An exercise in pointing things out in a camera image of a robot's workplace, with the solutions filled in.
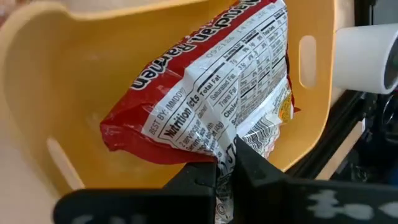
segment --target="barcode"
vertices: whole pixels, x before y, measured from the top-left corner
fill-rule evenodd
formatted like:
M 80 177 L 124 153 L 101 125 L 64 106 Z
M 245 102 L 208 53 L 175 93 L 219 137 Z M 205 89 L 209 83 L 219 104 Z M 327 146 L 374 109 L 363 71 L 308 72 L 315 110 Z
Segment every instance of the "barcode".
M 269 145 L 272 136 L 278 133 L 278 125 L 275 125 L 268 119 L 262 118 L 248 132 L 243 140 L 252 147 L 257 153 L 263 155 L 266 146 Z

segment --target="nutrition facts label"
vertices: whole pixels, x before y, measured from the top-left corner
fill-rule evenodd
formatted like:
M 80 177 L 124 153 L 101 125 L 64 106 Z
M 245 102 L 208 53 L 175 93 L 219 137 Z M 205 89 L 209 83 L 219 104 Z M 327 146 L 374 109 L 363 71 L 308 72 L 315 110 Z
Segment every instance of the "nutrition facts label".
M 188 66 L 142 133 L 174 148 L 233 159 L 236 126 L 286 76 L 286 48 L 287 11 L 277 1 Z M 231 169 L 226 165 L 225 174 Z

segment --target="ramen noodle package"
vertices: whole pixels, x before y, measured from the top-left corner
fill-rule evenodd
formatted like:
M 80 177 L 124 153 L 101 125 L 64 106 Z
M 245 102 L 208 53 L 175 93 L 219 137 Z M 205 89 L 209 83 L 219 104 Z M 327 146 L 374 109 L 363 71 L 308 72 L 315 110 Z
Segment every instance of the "ramen noodle package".
M 240 0 L 149 62 L 101 122 L 111 151 L 216 161 L 216 223 L 233 218 L 236 138 L 266 157 L 292 117 L 282 0 Z

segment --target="bin handle hole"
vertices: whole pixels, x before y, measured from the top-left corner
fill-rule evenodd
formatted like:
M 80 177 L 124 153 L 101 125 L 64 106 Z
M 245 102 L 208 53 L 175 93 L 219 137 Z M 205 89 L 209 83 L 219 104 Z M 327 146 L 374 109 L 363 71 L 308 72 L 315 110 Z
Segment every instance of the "bin handle hole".
M 300 83 L 313 88 L 317 83 L 317 41 L 311 35 L 300 40 Z
M 52 137 L 47 138 L 47 149 L 58 167 L 63 177 L 72 188 L 72 190 L 84 189 L 83 181 L 80 179 L 76 169 L 69 161 L 68 156 L 63 151 L 58 141 Z

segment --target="white roller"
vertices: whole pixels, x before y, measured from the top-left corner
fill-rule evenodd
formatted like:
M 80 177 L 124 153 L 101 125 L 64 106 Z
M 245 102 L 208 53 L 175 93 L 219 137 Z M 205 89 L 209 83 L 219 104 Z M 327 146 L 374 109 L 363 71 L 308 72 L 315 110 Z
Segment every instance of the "white roller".
M 398 85 L 398 24 L 350 27 L 336 33 L 334 86 L 388 94 Z

